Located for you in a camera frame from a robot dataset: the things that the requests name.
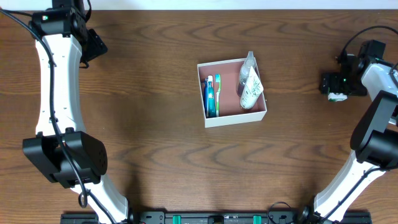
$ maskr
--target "clear plastic bottle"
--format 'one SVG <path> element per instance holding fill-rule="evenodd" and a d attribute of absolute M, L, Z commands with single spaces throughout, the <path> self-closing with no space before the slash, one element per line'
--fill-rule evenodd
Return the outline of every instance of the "clear plastic bottle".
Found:
<path fill-rule="evenodd" d="M 236 93 L 238 94 L 239 97 L 242 96 L 242 92 L 244 89 L 244 86 L 246 85 L 246 80 L 249 77 L 249 72 L 250 72 L 250 67 L 255 68 L 254 66 L 254 55 L 253 51 L 250 51 L 248 53 L 248 57 L 244 61 L 242 67 L 241 67 L 241 72 L 239 73 L 239 80 L 238 84 L 236 85 Z"/>

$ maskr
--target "wooden table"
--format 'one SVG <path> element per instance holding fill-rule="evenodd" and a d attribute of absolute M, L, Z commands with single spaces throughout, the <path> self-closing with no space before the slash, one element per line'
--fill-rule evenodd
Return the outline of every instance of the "wooden table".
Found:
<path fill-rule="evenodd" d="M 80 70 L 87 133 L 108 152 L 108 174 L 135 210 L 299 208 L 323 190 L 348 158 L 353 129 L 369 97 L 330 103 L 321 72 L 357 31 L 397 28 L 397 11 L 94 11 L 109 52 Z M 22 153 L 35 136 L 40 70 L 32 37 L 0 19 L 0 222 L 59 223 L 79 208 L 77 194 L 51 184 Z M 372 30 L 361 42 L 398 38 Z M 198 63 L 245 57 L 259 63 L 268 112 L 261 122 L 205 129 Z M 398 172 L 371 184 L 350 208 L 374 223 L 398 219 Z"/>

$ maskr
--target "open box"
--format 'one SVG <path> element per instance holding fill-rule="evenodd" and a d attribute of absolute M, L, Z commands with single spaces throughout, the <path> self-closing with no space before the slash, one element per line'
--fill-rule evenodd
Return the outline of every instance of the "open box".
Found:
<path fill-rule="evenodd" d="M 236 85 L 238 83 L 239 72 L 244 60 L 245 58 L 198 64 L 200 98 L 203 117 L 205 118 L 205 128 L 261 121 L 267 113 L 267 106 L 263 93 L 261 93 L 256 104 L 251 110 L 243 111 L 240 107 L 240 97 L 236 93 Z M 260 77 L 257 66 L 255 70 Z M 215 80 L 215 75 L 217 73 L 221 76 L 220 116 L 217 118 L 206 118 L 205 107 L 203 106 L 203 90 L 205 86 L 202 83 L 209 75 L 212 75 Z M 219 83 L 214 82 L 215 94 L 218 90 L 218 85 Z"/>

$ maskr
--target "green tape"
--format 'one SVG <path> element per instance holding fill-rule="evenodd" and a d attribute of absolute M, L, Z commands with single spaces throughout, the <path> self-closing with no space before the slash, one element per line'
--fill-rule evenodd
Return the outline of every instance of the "green tape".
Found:
<path fill-rule="evenodd" d="M 173 224 L 181 224 L 181 216 L 173 215 Z"/>
<path fill-rule="evenodd" d="M 261 216 L 254 215 L 253 216 L 253 224 L 261 224 Z"/>

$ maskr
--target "green toothbrush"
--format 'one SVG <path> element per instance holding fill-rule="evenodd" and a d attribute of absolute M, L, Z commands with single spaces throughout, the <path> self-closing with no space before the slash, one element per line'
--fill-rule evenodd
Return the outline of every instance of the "green toothbrush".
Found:
<path fill-rule="evenodd" d="M 220 93 L 221 93 L 221 75 L 216 74 L 216 82 L 219 83 L 218 90 L 216 93 L 217 104 L 216 104 L 216 117 L 220 116 Z"/>

